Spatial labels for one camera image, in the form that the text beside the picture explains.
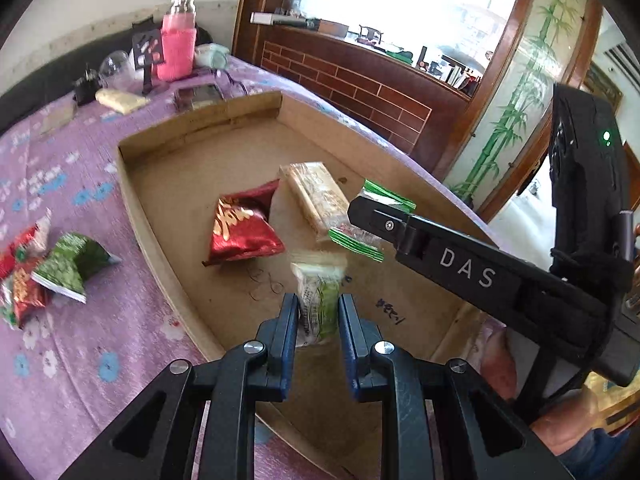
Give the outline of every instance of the human hand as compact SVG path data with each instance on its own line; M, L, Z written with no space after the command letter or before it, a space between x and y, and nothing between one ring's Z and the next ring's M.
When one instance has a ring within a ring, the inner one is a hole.
M516 365L507 346L506 330L494 332L486 342L480 373L505 400L516 394ZM598 419L596 395L586 386L563 399L530 425L538 438L558 456L571 449Z

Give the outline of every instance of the glass panel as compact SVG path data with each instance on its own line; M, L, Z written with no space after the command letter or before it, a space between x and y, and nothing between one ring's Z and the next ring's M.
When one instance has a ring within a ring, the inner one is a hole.
M478 208L500 183L548 107L564 75L586 0L534 0L500 88L444 183Z
M413 54L415 66L427 47L425 68L434 61L432 73L446 80L454 64L480 76L489 64L515 0L299 0L292 7L308 17L349 26L352 40L360 25L382 32L380 48Z

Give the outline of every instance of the white wall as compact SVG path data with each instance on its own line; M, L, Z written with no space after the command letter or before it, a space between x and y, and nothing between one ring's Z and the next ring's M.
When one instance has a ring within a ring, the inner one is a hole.
M170 1L34 0L0 50L0 92L80 44L124 30L133 15L148 13L156 7L156 13L162 14ZM214 40L227 46L233 37L238 1L196 0L198 24L209 30Z

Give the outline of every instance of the window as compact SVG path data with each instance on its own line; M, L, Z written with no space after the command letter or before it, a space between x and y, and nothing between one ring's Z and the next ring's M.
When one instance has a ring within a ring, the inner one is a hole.
M384 44L413 54L415 65L423 46L425 61L449 56L484 73L500 40L515 0L294 0L309 17L383 33Z

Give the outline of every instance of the white and green snack package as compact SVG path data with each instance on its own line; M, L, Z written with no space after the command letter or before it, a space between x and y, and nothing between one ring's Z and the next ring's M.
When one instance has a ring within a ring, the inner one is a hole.
M358 196L366 196L385 205L395 207L405 213L415 210L415 203L404 198L375 182L364 181L364 186ZM377 262L385 259L382 251L382 238L373 235L364 229L360 229L349 222L329 229L329 238L338 245L358 254L364 254Z
M86 303L84 282L120 261L95 240L78 233L66 233L47 259L31 273L31 278L53 292Z
M343 254L298 252L291 270L298 280L300 322L296 346L326 341L338 330L338 297L347 268Z

